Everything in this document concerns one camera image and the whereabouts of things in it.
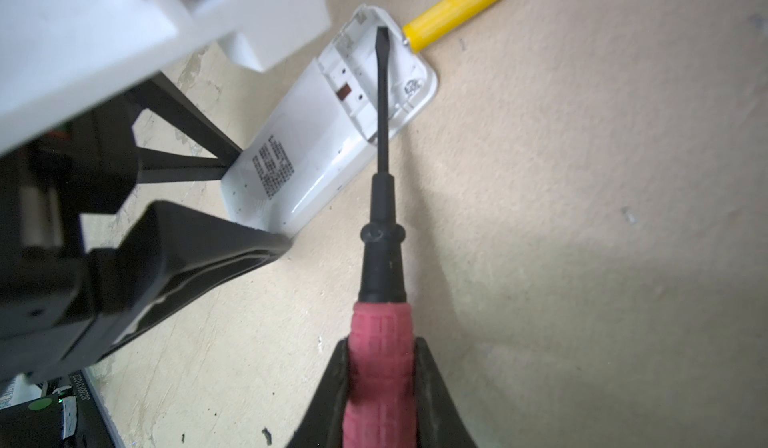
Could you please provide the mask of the pink handled screwdriver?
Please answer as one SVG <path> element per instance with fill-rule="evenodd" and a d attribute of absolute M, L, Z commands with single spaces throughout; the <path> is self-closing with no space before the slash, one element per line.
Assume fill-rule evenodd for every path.
<path fill-rule="evenodd" d="M 413 388 L 414 334 L 407 302 L 396 219 L 395 182 L 389 172 L 390 32 L 378 28 L 377 171 L 372 177 L 361 285 L 348 336 L 349 391 L 343 419 L 346 447 L 416 446 Z"/>

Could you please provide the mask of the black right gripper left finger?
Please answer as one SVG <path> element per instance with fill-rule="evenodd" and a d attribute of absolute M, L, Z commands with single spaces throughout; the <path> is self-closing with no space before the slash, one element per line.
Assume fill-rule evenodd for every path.
<path fill-rule="evenodd" d="M 348 339 L 337 344 L 288 448 L 341 448 L 348 399 Z"/>

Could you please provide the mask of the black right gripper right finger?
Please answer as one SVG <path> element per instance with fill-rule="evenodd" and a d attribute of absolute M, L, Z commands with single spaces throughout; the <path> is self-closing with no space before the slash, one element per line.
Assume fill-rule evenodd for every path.
<path fill-rule="evenodd" d="M 415 339 L 414 393 L 419 448 L 476 448 L 435 358 L 422 337 Z"/>

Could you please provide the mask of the white remote control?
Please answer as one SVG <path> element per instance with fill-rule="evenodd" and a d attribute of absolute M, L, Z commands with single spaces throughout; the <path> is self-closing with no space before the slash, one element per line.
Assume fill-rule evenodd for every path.
<path fill-rule="evenodd" d="M 380 26 L 391 40 L 391 135 L 434 99 L 437 74 L 399 25 L 379 7 L 359 6 L 222 178 L 232 221 L 293 237 L 375 159 Z"/>

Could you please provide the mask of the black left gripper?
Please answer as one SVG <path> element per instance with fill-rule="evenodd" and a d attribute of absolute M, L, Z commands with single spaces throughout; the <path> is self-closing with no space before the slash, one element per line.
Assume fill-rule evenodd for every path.
<path fill-rule="evenodd" d="M 143 113 L 169 130 L 136 146 Z M 142 184 L 218 181 L 242 149 L 165 74 L 1 157 L 1 379 L 60 362 L 86 331 L 114 352 L 212 289 L 264 267 L 288 237 L 151 203 L 89 267 L 81 217 L 115 214 Z"/>

